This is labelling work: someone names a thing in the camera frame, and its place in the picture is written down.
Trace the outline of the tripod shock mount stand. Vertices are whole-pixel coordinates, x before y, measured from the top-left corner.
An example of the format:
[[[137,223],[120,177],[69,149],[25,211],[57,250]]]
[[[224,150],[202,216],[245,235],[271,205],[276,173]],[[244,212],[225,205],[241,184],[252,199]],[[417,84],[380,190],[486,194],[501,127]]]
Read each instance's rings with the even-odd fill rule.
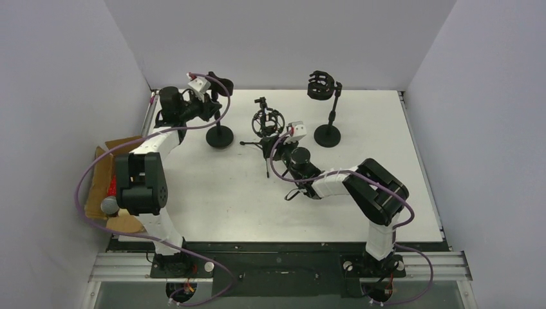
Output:
[[[270,108],[265,97],[260,97],[254,100],[259,104],[259,110],[254,114],[251,120],[252,130],[254,134],[260,138],[259,142],[244,142],[240,145],[255,145],[263,154],[263,159],[266,165],[266,177],[270,178],[269,159],[274,143],[278,140],[285,128],[284,116],[274,108]]]

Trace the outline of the clip mic stand round base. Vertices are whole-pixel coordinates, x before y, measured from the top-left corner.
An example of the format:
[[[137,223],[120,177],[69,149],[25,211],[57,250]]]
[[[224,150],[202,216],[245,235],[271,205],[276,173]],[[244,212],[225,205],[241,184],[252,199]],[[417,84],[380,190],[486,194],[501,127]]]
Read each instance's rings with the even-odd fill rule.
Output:
[[[218,97],[231,96],[233,94],[234,83],[230,79],[217,76],[213,71],[209,71],[207,75],[218,80],[227,89],[227,91],[224,91],[223,88],[214,81],[211,82],[211,86],[209,88],[211,91],[211,101],[216,104],[214,119],[218,120],[221,116],[221,104],[218,102]],[[232,130],[227,126],[221,125],[220,122],[217,122],[215,127],[210,128],[206,134],[207,143],[215,149],[225,149],[232,144],[233,140],[234,135]]]

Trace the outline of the brown cardboard box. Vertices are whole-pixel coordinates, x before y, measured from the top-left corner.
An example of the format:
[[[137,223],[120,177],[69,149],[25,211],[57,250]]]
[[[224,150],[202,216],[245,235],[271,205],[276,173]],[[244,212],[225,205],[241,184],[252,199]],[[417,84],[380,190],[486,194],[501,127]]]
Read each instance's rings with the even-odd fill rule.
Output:
[[[135,143],[113,151],[106,155],[106,157],[92,169],[93,177],[89,188],[89,194],[84,204],[84,212],[87,218],[105,223],[107,229],[130,234],[145,231],[144,226],[134,216],[130,215],[128,211],[122,210],[121,215],[111,217],[106,216],[100,209],[101,201],[107,196],[107,189],[111,177],[115,174],[115,157],[129,153],[139,145],[140,143]]]

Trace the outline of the red glitter microphone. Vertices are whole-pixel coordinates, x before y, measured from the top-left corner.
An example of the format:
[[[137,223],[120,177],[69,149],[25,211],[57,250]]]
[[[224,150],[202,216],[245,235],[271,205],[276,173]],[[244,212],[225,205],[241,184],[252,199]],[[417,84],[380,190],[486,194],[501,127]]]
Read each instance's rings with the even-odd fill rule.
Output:
[[[108,185],[107,196],[116,196],[116,195],[117,195],[117,179],[116,179],[116,175],[114,174],[111,177],[111,181]]]

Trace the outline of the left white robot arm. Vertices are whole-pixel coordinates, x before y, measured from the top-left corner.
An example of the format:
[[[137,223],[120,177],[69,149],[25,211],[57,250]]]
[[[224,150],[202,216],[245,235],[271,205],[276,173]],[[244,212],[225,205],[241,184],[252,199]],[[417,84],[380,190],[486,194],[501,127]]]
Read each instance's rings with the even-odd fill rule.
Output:
[[[158,92],[161,109],[149,139],[115,158],[118,206],[143,225],[153,240],[156,256],[166,261],[182,261],[187,254],[180,250],[184,237],[175,229],[165,207],[168,188],[162,160],[183,142],[188,121],[196,117],[204,121],[219,119],[218,97],[230,97],[233,87],[187,88],[184,92],[189,95],[187,100],[175,86],[162,88]]]

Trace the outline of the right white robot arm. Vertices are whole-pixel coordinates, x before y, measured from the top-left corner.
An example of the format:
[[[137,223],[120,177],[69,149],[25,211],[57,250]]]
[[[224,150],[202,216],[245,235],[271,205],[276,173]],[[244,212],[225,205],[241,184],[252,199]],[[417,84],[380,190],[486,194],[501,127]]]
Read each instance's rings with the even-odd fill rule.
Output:
[[[365,253],[377,261],[390,257],[395,249],[395,231],[402,226],[399,216],[407,203],[409,190],[373,158],[349,169],[323,171],[310,160],[310,151],[281,135],[270,142],[266,158],[272,165],[286,167],[277,173],[293,183],[296,192],[313,200],[349,196],[369,221]]]

